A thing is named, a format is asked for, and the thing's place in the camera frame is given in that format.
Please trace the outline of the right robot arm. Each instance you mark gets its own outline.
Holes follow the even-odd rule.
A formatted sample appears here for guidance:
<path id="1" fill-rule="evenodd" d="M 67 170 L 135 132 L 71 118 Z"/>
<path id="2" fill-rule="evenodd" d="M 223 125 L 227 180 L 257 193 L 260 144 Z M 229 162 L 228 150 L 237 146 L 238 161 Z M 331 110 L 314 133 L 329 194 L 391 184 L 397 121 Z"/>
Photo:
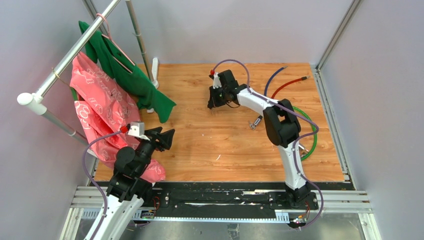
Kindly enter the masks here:
<path id="1" fill-rule="evenodd" d="M 299 150 L 301 125 L 288 99 L 275 100 L 266 97 L 246 84 L 238 84 L 231 70 L 210 71 L 209 109 L 235 103 L 260 114 L 266 135 L 277 146 L 285 174 L 285 194 L 274 196 L 275 204 L 285 204 L 292 209 L 318 209 L 316 194 L 305 179 Z"/>

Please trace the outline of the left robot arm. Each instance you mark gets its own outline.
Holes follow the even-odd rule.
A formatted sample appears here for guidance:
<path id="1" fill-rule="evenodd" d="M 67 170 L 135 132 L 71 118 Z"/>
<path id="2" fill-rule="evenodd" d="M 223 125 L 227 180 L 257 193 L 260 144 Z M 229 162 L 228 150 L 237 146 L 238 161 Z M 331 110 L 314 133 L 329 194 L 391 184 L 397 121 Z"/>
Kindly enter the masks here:
<path id="1" fill-rule="evenodd" d="M 175 129 L 163 131 L 162 127 L 145 129 L 141 121 L 133 121 L 117 132 L 106 134 L 91 141 L 85 148 L 87 152 L 92 145 L 109 137 L 127 134 L 138 142 L 137 148 L 122 147 L 116 154 L 113 176 L 106 190 L 93 179 L 85 168 L 84 173 L 100 192 L 102 207 L 93 225 L 88 231 L 87 240 L 118 240 L 133 219 L 136 211 L 142 206 L 149 206 L 153 201 L 153 186 L 158 181 L 147 180 L 142 175 L 152 164 L 154 151 L 163 152 L 172 147 Z"/>

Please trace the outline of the pink patterned garment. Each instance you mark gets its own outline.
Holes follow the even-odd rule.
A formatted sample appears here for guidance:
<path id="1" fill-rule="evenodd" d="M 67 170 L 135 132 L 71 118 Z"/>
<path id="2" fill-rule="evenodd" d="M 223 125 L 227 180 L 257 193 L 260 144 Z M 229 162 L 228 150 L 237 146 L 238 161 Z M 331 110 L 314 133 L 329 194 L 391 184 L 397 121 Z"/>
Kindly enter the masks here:
<path id="1" fill-rule="evenodd" d="M 88 142 L 99 140 L 90 149 L 113 169 L 119 149 L 139 145 L 137 139 L 125 133 L 112 135 L 140 120 L 135 101 L 83 52 L 72 61 L 70 87 L 78 97 L 74 107 Z"/>

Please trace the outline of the green cloth garment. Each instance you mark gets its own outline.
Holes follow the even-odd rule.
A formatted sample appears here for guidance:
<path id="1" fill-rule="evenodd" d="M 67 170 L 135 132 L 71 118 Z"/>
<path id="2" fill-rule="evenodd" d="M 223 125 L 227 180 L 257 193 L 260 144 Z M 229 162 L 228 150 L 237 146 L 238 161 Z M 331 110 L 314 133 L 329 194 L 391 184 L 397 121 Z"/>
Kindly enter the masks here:
<path id="1" fill-rule="evenodd" d="M 85 44 L 86 55 L 127 93 L 137 97 L 139 109 L 153 109 L 163 124 L 169 120 L 176 103 L 160 92 L 143 71 L 100 31 Z"/>

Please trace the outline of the white metal clothes rack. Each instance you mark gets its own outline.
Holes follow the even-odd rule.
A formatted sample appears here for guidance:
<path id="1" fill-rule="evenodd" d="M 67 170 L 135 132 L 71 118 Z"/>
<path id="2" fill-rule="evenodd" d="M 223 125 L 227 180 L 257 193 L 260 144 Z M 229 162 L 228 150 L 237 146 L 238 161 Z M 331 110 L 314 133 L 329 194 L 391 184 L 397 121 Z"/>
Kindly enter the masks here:
<path id="1" fill-rule="evenodd" d="M 83 3 L 86 5 L 87 10 L 91 13 L 93 17 L 93 23 L 88 28 L 88 30 L 82 34 L 82 36 L 76 41 L 76 43 L 70 48 L 70 50 L 65 54 L 65 56 L 59 61 L 59 63 L 52 68 L 51 72 L 47 78 L 43 81 L 40 87 L 33 93 L 23 92 L 17 96 L 17 103 L 21 106 L 26 107 L 31 112 L 37 116 L 42 116 L 55 126 L 63 130 L 68 136 L 77 140 L 78 142 L 86 145 L 87 139 L 76 129 L 72 128 L 70 125 L 59 119 L 53 113 L 51 113 L 45 105 L 42 104 L 44 96 L 52 88 L 55 82 L 59 79 L 60 75 L 66 70 L 72 60 L 77 56 L 77 54 L 83 49 L 85 44 L 92 37 L 94 32 L 96 32 L 100 27 L 105 23 L 105 18 L 108 17 L 112 11 L 120 3 L 120 0 L 112 0 L 105 10 L 101 13 L 100 16 L 95 16 L 98 12 L 96 11 L 95 5 L 91 0 L 84 0 Z M 141 51 L 141 56 L 146 68 L 146 74 L 149 77 L 152 84 L 155 88 L 159 87 L 158 82 L 158 71 L 159 71 L 159 60 L 156 57 L 149 57 L 147 50 L 144 45 L 144 41 L 141 34 L 141 29 L 139 22 L 137 20 L 136 11 L 134 9 L 133 2 L 131 0 L 125 1 L 129 17 L 134 29 L 134 36 L 137 39 L 139 49 Z"/>

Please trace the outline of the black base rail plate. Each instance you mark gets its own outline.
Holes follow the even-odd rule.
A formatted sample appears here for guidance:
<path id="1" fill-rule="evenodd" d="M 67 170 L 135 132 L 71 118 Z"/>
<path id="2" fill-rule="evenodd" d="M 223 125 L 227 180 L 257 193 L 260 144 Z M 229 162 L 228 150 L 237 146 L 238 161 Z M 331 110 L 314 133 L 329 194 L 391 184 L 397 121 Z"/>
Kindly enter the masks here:
<path id="1" fill-rule="evenodd" d="M 260 221 L 296 223 L 298 216 L 316 220 L 312 211 L 323 212 L 323 195 L 312 184 L 318 209 L 290 208 L 276 204 L 273 197 L 285 194 L 284 182 L 158 182 L 152 188 L 153 200 L 141 210 L 151 210 L 157 221 Z M 77 188 L 73 208 L 101 209 L 103 198 L 95 186 Z"/>

